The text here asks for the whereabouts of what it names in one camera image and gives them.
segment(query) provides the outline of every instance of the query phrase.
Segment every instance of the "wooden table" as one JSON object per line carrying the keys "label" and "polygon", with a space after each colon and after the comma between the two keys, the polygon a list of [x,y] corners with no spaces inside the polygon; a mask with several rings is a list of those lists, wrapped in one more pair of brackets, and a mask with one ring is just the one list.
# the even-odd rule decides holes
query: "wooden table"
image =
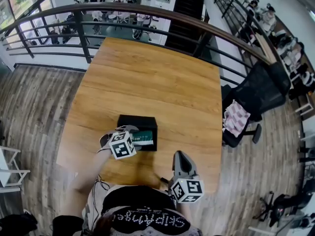
{"label": "wooden table", "polygon": [[120,114],[155,117],[157,152],[113,157],[105,181],[158,188],[170,179],[175,151],[196,163],[207,192],[221,168],[222,106],[219,69],[168,49],[106,38],[86,72],[67,117],[57,163],[74,171],[100,148],[99,138]]}

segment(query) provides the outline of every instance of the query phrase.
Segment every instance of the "staircase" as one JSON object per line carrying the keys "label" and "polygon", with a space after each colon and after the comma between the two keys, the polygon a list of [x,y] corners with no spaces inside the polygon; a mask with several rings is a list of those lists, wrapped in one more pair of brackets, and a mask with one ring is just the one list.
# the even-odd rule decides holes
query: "staircase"
{"label": "staircase", "polygon": [[[201,20],[203,1],[204,0],[176,0],[174,11]],[[176,21],[171,22],[169,32],[195,40],[199,40],[200,37],[200,32],[198,29]],[[167,37],[165,46],[190,54],[192,54],[196,48],[195,44],[172,36]]]}

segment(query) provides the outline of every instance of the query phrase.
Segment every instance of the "ceiling light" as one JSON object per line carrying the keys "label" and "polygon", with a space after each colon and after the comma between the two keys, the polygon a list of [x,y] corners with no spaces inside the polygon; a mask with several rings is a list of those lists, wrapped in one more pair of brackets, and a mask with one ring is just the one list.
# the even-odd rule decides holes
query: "ceiling light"
{"label": "ceiling light", "polygon": [[311,18],[315,21],[315,13],[312,12],[312,11],[310,11],[310,16],[311,16]]}

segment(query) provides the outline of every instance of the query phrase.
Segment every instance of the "pink cloth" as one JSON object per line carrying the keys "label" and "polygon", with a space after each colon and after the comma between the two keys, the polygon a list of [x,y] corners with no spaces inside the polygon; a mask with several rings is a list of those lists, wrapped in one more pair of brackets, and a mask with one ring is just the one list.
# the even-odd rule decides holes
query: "pink cloth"
{"label": "pink cloth", "polygon": [[227,130],[238,137],[250,116],[250,113],[247,113],[239,103],[233,100],[224,112],[223,132]]}

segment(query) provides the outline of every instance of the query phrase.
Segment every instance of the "black box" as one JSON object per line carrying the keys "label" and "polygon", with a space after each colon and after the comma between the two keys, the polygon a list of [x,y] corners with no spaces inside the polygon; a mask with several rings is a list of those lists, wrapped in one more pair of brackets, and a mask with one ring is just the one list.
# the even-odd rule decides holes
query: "black box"
{"label": "black box", "polygon": [[142,151],[157,151],[158,149],[158,125],[154,117],[120,115],[117,127],[124,125],[136,126],[140,131],[152,131],[153,145],[142,146]]}

